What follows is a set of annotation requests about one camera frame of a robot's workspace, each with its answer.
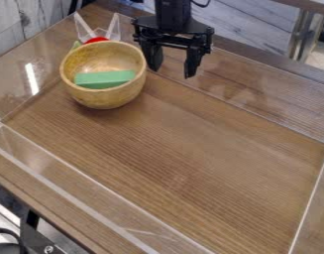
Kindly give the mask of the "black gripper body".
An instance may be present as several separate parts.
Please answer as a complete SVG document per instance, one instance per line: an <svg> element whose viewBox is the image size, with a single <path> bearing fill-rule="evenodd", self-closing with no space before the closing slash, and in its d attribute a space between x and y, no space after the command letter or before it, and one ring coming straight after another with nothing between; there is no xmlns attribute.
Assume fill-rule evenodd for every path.
<svg viewBox="0 0 324 254"><path fill-rule="evenodd" d="M200 49L202 55L212 50L212 36L214 29L193 18L177 29L161 29L154 16L141 16L130 20L133 26L133 41L138 43L142 52L152 51L153 47L168 47L186 50L190 47Z"/></svg>

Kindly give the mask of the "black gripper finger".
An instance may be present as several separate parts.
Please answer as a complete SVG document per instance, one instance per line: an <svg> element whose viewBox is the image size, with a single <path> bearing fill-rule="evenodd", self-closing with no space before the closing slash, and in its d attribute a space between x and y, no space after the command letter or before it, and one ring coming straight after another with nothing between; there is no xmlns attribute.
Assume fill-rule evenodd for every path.
<svg viewBox="0 0 324 254"><path fill-rule="evenodd" d="M148 67L153 71L157 71L164 60L161 46L152 42L142 41L139 43L139 48L145 57Z"/></svg>
<svg viewBox="0 0 324 254"><path fill-rule="evenodd" d="M201 64L202 51L198 47L186 49L186 58L184 62L184 77L189 78L196 75L197 67Z"/></svg>

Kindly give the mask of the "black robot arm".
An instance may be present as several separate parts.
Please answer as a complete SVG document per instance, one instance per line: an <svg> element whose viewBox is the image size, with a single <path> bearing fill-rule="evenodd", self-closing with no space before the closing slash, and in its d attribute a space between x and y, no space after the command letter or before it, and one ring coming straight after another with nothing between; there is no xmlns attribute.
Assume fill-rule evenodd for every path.
<svg viewBox="0 0 324 254"><path fill-rule="evenodd" d="M133 41L138 44L148 67L157 71L164 61L162 48L185 51L184 77L196 75L205 54L212 51L214 28L192 17L194 0L154 0L154 14L130 20Z"/></svg>

